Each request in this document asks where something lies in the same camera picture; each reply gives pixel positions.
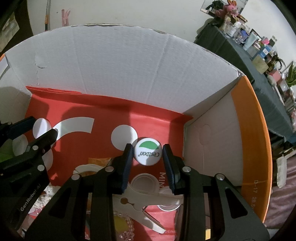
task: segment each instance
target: green tablecloth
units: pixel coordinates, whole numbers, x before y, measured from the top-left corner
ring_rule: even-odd
[[[267,78],[256,70],[250,55],[239,44],[226,38],[224,33],[211,24],[200,32],[194,43],[222,57],[248,77],[271,132],[286,139],[293,135],[293,127],[284,105]]]

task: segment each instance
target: red paper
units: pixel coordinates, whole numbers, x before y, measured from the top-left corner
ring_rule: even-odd
[[[111,133],[119,125],[132,126],[138,138],[151,137],[164,145],[170,144],[176,156],[182,156],[184,124],[189,116],[129,100],[81,94],[74,91],[27,87],[32,98],[26,117],[45,118],[51,126],[72,117],[91,117],[94,124],[91,133],[73,132],[59,139],[53,151],[53,165],[48,171],[52,185],[62,186],[71,177],[73,170],[88,163],[88,158],[106,158],[122,155],[111,142]],[[27,134],[28,141],[34,139]],[[129,181],[140,173],[154,175],[162,186],[168,185],[163,160],[153,166],[143,166],[135,159]],[[134,240],[173,241],[176,211],[164,212],[157,206],[149,206],[146,211],[170,232],[160,235],[134,222]]]

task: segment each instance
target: white wall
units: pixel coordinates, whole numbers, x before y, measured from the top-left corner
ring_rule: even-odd
[[[254,28],[261,37],[271,38],[274,35],[277,38],[276,48],[286,65],[296,60],[296,35],[272,1],[249,0],[242,16],[248,20],[248,26]]]
[[[190,42],[211,18],[200,11],[204,0],[51,0],[51,29],[62,26],[62,9],[69,24],[120,23],[160,30]],[[47,0],[28,0],[33,34],[44,31]]]

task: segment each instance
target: green logo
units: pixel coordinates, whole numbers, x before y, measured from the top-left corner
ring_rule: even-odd
[[[158,145],[156,145],[153,141],[144,141],[139,147],[145,147],[151,150],[158,149]]]

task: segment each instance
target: purple fabric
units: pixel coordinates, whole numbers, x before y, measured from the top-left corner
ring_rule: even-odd
[[[269,229],[279,229],[296,204],[296,155],[287,160],[286,185],[272,190],[265,224]]]

